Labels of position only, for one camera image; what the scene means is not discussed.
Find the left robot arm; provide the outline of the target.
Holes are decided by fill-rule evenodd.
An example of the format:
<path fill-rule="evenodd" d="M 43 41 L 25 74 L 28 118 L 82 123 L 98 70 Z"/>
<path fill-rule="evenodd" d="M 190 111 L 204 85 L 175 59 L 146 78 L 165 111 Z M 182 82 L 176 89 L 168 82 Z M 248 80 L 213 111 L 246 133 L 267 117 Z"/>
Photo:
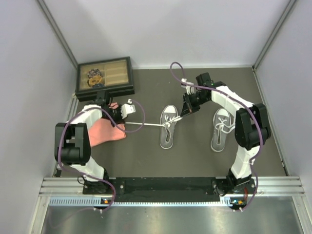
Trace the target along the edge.
<path fill-rule="evenodd" d="M 79 172 L 85 194 L 112 190 L 107 170 L 92 158 L 92 147 L 126 137 L 124 120 L 130 104 L 112 102 L 106 91 L 85 105 L 78 114 L 55 126 L 55 159 L 61 168 Z"/>

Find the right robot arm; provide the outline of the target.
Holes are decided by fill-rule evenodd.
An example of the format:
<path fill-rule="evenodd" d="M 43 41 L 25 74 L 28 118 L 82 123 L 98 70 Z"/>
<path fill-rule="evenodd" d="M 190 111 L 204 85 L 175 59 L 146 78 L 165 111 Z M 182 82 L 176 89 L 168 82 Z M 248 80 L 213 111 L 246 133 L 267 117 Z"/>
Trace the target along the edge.
<path fill-rule="evenodd" d="M 234 122 L 227 128 L 234 129 L 238 143 L 236 158 L 226 176 L 226 182 L 216 184 L 215 190 L 219 195 L 239 193 L 251 179 L 256 155 L 271 137 L 266 106 L 244 100 L 223 82 L 213 82 L 209 73 L 197 76 L 196 81 L 197 85 L 194 85 L 185 78 L 181 80 L 186 93 L 183 95 L 180 116 L 193 114 L 200 110 L 202 104 L 212 101 L 234 117 Z"/>

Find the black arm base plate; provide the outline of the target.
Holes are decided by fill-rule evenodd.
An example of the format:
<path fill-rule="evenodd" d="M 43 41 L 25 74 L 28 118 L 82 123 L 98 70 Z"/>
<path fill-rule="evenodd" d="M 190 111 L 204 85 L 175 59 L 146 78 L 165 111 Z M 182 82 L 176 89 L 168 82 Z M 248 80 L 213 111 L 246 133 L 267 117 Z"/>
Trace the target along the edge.
<path fill-rule="evenodd" d="M 220 195 L 252 195 L 254 180 L 232 187 L 217 177 L 117 177 L 109 179 L 117 202 L 204 202 Z"/>

